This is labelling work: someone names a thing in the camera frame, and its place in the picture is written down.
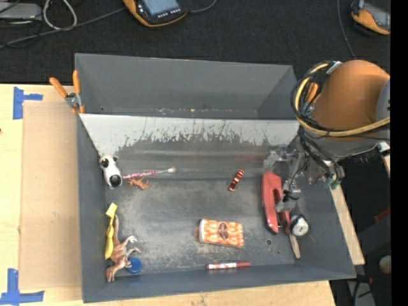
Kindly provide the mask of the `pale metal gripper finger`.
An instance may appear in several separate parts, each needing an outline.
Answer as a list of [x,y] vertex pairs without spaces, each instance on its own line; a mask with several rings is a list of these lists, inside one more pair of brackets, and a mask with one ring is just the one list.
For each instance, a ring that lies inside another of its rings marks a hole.
[[263,162],[263,169],[265,171],[289,171],[297,158],[298,152],[296,150],[292,152],[271,150]]
[[275,210],[278,213],[292,210],[296,206],[301,192],[302,190],[296,182],[285,180],[283,187],[274,191]]

